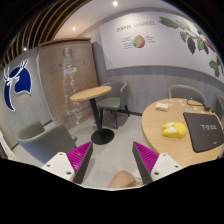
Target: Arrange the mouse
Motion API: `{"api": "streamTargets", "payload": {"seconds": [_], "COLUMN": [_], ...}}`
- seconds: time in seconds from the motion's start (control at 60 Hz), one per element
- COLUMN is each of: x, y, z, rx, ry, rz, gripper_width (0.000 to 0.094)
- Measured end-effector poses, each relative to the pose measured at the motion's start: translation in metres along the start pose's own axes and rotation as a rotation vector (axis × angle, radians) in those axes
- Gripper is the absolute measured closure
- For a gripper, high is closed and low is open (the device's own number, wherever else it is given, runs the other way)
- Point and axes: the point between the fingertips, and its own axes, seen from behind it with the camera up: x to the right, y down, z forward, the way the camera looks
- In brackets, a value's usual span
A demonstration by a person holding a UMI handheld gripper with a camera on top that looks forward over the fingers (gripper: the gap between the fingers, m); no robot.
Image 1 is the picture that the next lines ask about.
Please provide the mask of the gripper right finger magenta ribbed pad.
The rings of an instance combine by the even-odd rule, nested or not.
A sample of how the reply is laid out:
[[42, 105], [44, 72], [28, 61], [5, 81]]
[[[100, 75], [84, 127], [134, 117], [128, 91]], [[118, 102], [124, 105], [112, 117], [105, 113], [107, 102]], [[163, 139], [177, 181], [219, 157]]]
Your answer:
[[182, 169], [182, 166], [167, 153], [158, 154], [138, 142], [133, 142], [132, 152], [144, 184], [152, 183]]

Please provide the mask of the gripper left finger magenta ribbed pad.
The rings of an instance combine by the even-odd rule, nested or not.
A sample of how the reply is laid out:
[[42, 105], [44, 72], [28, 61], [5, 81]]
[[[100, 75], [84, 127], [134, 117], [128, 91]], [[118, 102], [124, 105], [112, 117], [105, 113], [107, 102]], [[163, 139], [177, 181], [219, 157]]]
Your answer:
[[92, 153], [93, 142], [90, 141], [68, 153], [57, 153], [42, 169], [70, 182], [81, 184]]

